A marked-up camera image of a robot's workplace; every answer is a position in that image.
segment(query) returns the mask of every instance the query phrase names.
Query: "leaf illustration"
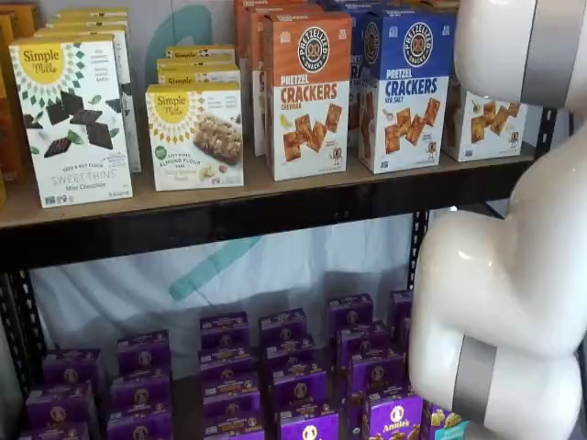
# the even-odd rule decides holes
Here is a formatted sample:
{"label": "leaf illustration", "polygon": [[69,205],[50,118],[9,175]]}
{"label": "leaf illustration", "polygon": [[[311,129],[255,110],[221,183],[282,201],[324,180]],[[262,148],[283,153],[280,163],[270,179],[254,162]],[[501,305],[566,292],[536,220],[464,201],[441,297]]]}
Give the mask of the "leaf illustration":
{"label": "leaf illustration", "polygon": [[76,145],[82,145],[83,141],[82,141],[82,137],[80,135],[78,135],[77,133],[75,133],[73,130],[70,130],[69,133],[67,134],[67,138]]}

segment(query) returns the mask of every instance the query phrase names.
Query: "orange cracker box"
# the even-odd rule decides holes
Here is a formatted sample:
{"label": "orange cracker box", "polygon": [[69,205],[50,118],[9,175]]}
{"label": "orange cracker box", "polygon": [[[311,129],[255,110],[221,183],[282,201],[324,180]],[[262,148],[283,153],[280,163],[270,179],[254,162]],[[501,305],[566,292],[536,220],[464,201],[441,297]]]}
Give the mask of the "orange cracker box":
{"label": "orange cracker box", "polygon": [[265,154],[265,68],[263,65],[263,19],[270,13],[284,12],[295,10],[296,13],[302,12],[321,12],[322,8],[316,4],[308,5],[277,5],[248,7],[249,15],[247,17],[247,40],[249,47],[247,50],[247,64],[250,72],[247,76],[250,78],[250,90],[252,93],[249,103],[246,103],[249,114],[252,115],[253,126],[253,144],[255,155],[262,156]]}
{"label": "orange cracker box", "polygon": [[350,15],[270,14],[263,26],[266,153],[273,179],[344,171]]}

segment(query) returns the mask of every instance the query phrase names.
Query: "blue cracker box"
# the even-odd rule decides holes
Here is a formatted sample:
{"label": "blue cracker box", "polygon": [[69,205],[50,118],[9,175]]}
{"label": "blue cracker box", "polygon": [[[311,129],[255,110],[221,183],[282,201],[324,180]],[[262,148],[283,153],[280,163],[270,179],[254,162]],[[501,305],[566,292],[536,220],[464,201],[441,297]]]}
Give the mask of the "blue cracker box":
{"label": "blue cracker box", "polygon": [[360,160],[375,174],[438,165],[456,15],[398,7],[361,23]]}

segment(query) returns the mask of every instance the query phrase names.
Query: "purple annie's box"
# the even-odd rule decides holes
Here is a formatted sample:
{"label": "purple annie's box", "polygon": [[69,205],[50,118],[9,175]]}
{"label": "purple annie's box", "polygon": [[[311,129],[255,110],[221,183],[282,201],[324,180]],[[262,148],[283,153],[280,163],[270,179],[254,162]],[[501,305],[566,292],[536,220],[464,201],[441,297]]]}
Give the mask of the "purple annie's box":
{"label": "purple annie's box", "polygon": [[273,409],[296,403],[321,402],[327,398],[327,372],[316,361],[273,371]]}
{"label": "purple annie's box", "polygon": [[257,373],[239,374],[232,379],[206,380],[202,383],[203,415],[236,417],[241,411],[260,410]]}
{"label": "purple annie's box", "polygon": [[200,320],[202,348],[246,346],[249,344],[249,319],[245,312],[228,313]]}
{"label": "purple annie's box", "polygon": [[363,404],[363,438],[419,440],[422,404],[409,386],[371,392]]}
{"label": "purple annie's box", "polygon": [[172,352],[167,330],[118,339],[120,374],[151,367],[170,368],[171,364]]}
{"label": "purple annie's box", "polygon": [[140,369],[117,378],[110,388],[110,398],[114,409],[141,403],[171,401],[169,370]]}
{"label": "purple annie's box", "polygon": [[307,318],[303,309],[293,309],[259,320],[262,346],[289,341],[307,333]]}
{"label": "purple annie's box", "polygon": [[107,432],[108,440],[172,438],[171,406],[166,401],[158,401],[112,412]]}
{"label": "purple annie's box", "polygon": [[338,407],[333,402],[309,403],[279,414],[279,440],[338,438]]}
{"label": "purple annie's box", "polygon": [[252,371],[255,357],[249,346],[200,350],[200,379],[230,379],[237,373]]}
{"label": "purple annie's box", "polygon": [[238,437],[239,440],[264,440],[265,428],[259,412],[241,412],[238,417],[204,419],[204,440],[226,440]]}

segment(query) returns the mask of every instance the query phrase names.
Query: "teal stripe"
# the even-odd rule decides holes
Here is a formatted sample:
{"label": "teal stripe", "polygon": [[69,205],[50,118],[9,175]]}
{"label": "teal stripe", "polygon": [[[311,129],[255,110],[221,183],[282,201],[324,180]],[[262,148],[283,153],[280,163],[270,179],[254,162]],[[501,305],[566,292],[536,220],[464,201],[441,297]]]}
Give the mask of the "teal stripe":
{"label": "teal stripe", "polygon": [[232,264],[247,254],[257,243],[260,236],[241,238],[226,243],[210,257],[206,258],[187,275],[174,281],[169,294],[178,302],[197,292],[217,275],[228,269]]}

